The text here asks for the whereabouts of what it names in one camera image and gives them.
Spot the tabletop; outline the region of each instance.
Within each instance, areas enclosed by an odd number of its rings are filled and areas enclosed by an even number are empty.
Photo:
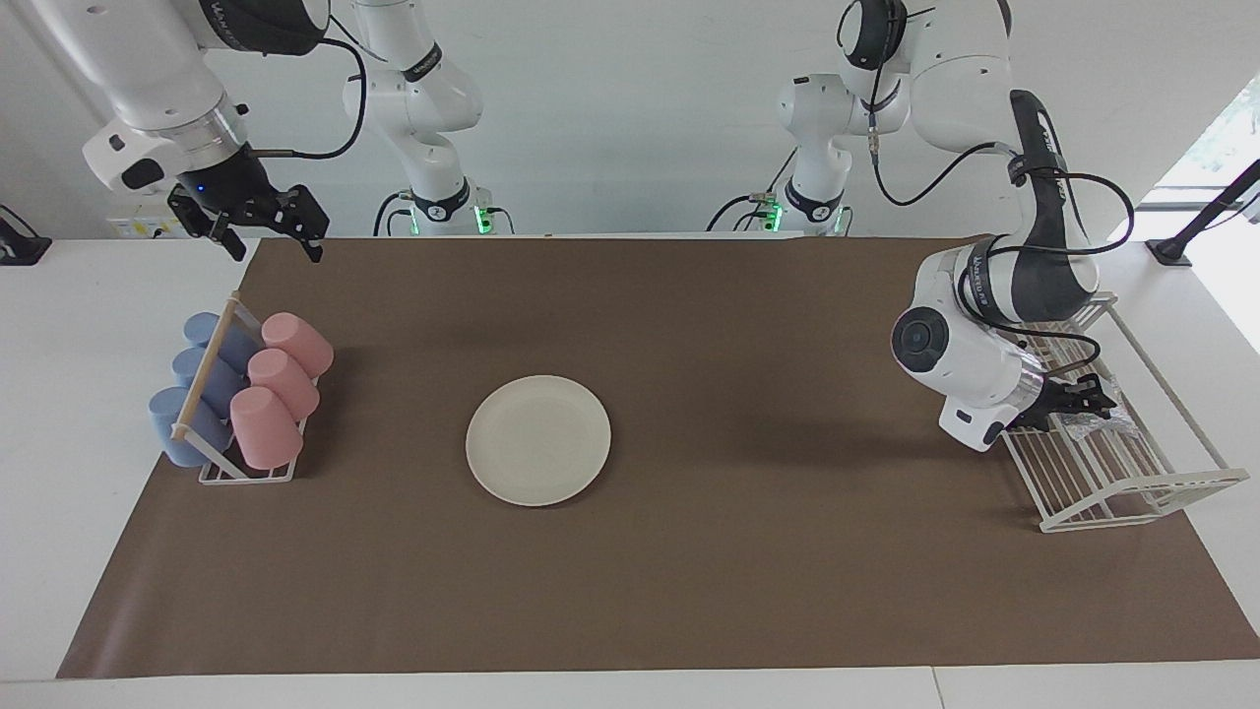
[[[1202,267],[1215,257],[1197,253]],[[50,683],[158,455],[145,402],[166,387],[183,320],[217,310],[244,264],[192,241],[62,241],[35,268],[0,272],[0,704],[1251,706],[1260,661],[974,669],[174,678]],[[1235,467],[1260,471],[1260,356],[1192,269],[1131,244],[1104,286],[1178,397]],[[1120,379],[1137,364],[1110,363]],[[48,471],[91,471],[76,480]],[[1189,509],[1252,626],[1260,625],[1260,486]]]

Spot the plate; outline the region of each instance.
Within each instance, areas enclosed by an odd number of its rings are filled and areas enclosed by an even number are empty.
[[[490,495],[523,508],[573,497],[609,460],[604,404],[576,382],[533,377],[499,388],[472,416],[469,468]]]

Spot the dish rack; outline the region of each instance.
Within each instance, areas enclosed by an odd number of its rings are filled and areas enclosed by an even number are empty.
[[[255,471],[249,468],[243,462],[237,463],[232,461],[228,455],[233,457],[239,457],[239,452],[233,452],[233,445],[236,443],[236,437],[233,436],[228,443],[228,450],[226,453],[219,453],[213,446],[207,443],[200,434],[193,429],[193,417],[197,412],[197,404],[202,399],[202,393],[205,392],[205,383],[210,377],[210,364],[214,363],[214,358],[219,356],[219,349],[223,346],[223,340],[227,337],[228,329],[232,325],[239,325],[241,329],[246,331],[255,341],[260,345],[266,346],[262,339],[262,324],[253,312],[241,302],[241,293],[233,292],[228,297],[227,303],[223,306],[223,312],[219,315],[219,324],[214,327],[214,332],[210,335],[210,341],[205,345],[205,358],[202,360],[202,366],[197,370],[197,377],[193,378],[193,384],[189,387],[188,397],[184,399],[184,408],[179,412],[179,419],[171,426],[171,441],[186,442],[193,448],[198,450],[203,456],[210,460],[209,463],[202,466],[202,471],[198,475],[198,481],[202,485],[220,486],[220,485],[262,485],[262,484],[280,484],[289,482],[294,480],[294,474],[297,470],[297,458],[282,468],[275,468],[271,471]],[[312,383],[319,387],[319,379]],[[297,432],[304,437],[306,436],[306,422],[309,419],[302,419],[297,422]]]
[[[1050,418],[1050,433],[1008,431],[1002,438],[1041,514],[1041,531],[1047,534],[1152,523],[1250,477],[1246,471],[1231,468],[1225,462],[1120,317],[1115,302],[1114,293],[1100,292],[1071,320],[1040,322],[1033,329],[1086,334],[1100,319],[1110,317],[1212,458],[1216,470],[1176,472],[1123,393],[1118,403],[1128,411],[1139,436],[1101,429],[1075,441],[1058,416]],[[1050,368],[1077,363],[1087,354],[1086,345],[1076,340],[1051,336],[1027,339],[1028,350]],[[1090,373],[1115,382],[1102,360],[1080,374]]]

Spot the cup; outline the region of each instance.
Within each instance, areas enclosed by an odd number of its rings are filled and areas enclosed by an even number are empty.
[[[217,326],[219,326],[218,315],[198,312],[184,322],[184,339],[193,346],[205,346],[210,343],[210,336]],[[249,358],[253,358],[260,349],[262,346],[249,336],[249,332],[244,331],[238,322],[232,322],[223,337],[223,345],[219,346],[219,360],[227,363],[238,375],[244,377],[249,369]]]
[[[202,366],[205,354],[204,346],[190,346],[179,353],[175,361],[170,364],[176,385],[185,389],[193,388],[193,380],[197,378],[197,370]],[[210,373],[205,379],[205,389],[202,390],[202,402],[205,402],[210,407],[215,417],[227,419],[232,411],[232,398],[239,394],[242,389],[244,389],[244,380],[241,379],[241,375],[236,374],[236,370],[228,366],[222,359],[215,358],[210,363]]]
[[[284,349],[263,349],[249,360],[249,384],[265,387],[284,402],[295,422],[319,408],[319,390],[306,377],[306,370]]]
[[[183,409],[188,394],[188,389],[183,387],[159,392],[149,400],[149,419],[152,422],[154,431],[158,432],[158,438],[161,440],[163,451],[166,452],[166,457],[170,458],[171,463],[175,463],[180,468],[200,468],[209,463],[210,460],[200,451],[193,448],[192,443],[186,441],[171,441],[170,438],[170,429],[179,421],[179,412]],[[214,416],[214,412],[210,411],[210,407],[205,402],[197,403],[192,427],[198,436],[204,438],[219,453],[227,451],[232,443],[232,432]]]
[[[232,428],[247,466],[273,471],[297,460],[302,434],[275,392],[251,387],[232,398]]]
[[[267,346],[284,349],[297,360],[307,379],[315,379],[333,366],[333,345],[310,322],[292,312],[276,312],[262,322]]]

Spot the blue cup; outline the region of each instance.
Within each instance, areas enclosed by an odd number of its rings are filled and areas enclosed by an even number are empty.
[[[184,322],[184,339],[193,346],[205,346],[210,343],[217,326],[219,326],[218,315],[198,312]],[[232,322],[227,336],[223,337],[223,346],[219,348],[219,360],[227,363],[238,375],[246,377],[249,372],[249,359],[261,349],[262,345],[249,336],[249,332],[237,322]]]
[[[188,398],[188,389],[176,387],[164,389],[149,400],[149,418],[152,421],[154,431],[161,441],[163,451],[171,463],[180,468],[200,468],[209,463],[209,458],[200,451],[193,448],[188,442],[176,442],[170,438],[170,428],[179,421],[179,411]],[[223,453],[232,443],[232,432],[220,422],[205,402],[197,403],[197,413],[193,416],[193,431],[197,432],[215,451]]]
[[[204,346],[192,346],[179,353],[175,361],[170,364],[170,372],[175,375],[175,384],[184,389],[193,388],[197,379],[197,370],[205,359]],[[202,390],[202,402],[209,404],[214,416],[227,419],[232,411],[232,398],[244,390],[244,380],[227,363],[215,358],[210,364],[210,374],[205,379],[205,389]]]

